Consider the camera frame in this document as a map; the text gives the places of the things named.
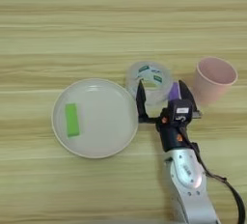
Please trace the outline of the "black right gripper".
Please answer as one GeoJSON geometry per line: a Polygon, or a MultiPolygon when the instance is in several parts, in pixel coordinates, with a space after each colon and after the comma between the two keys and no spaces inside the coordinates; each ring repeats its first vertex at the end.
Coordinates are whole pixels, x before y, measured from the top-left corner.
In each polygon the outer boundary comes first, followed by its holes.
{"type": "Polygon", "coordinates": [[[181,98],[191,101],[193,111],[178,113],[176,109],[163,108],[158,117],[149,117],[145,106],[145,88],[142,81],[139,81],[136,93],[138,119],[140,123],[155,124],[165,153],[176,149],[192,149],[198,153],[200,151],[198,144],[191,142],[188,138],[187,126],[193,119],[200,119],[202,113],[198,111],[194,97],[187,85],[182,80],[178,84],[181,98]]]}

